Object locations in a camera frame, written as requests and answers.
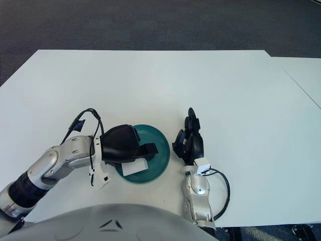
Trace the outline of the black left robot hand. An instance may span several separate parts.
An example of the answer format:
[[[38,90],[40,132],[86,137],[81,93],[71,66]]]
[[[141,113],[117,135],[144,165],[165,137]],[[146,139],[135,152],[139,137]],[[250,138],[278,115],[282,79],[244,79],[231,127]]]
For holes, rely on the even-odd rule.
[[[154,143],[139,144],[140,137],[131,125],[111,128],[100,136],[102,160],[105,164],[119,167],[137,159],[152,160],[158,153]]]

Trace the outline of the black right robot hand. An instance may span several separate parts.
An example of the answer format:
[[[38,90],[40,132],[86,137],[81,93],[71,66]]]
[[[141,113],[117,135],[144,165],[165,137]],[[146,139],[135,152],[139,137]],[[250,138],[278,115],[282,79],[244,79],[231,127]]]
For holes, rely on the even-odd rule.
[[[185,118],[185,129],[181,129],[172,143],[174,153],[181,158],[186,166],[192,166],[194,161],[204,157],[203,138],[199,132],[200,122],[192,107]]]

